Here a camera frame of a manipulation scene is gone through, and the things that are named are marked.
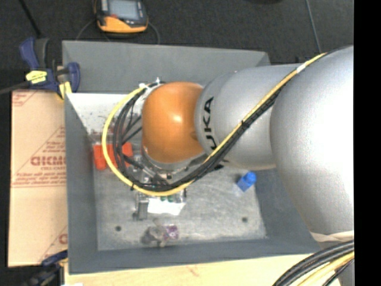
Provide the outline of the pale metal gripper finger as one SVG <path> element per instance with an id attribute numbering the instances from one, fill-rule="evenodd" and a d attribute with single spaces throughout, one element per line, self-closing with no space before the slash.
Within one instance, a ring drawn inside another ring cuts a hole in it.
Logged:
<path id="1" fill-rule="evenodd" d="M 145 220 L 148 217 L 148 201 L 138 201 L 132 214 L 133 220 Z"/>

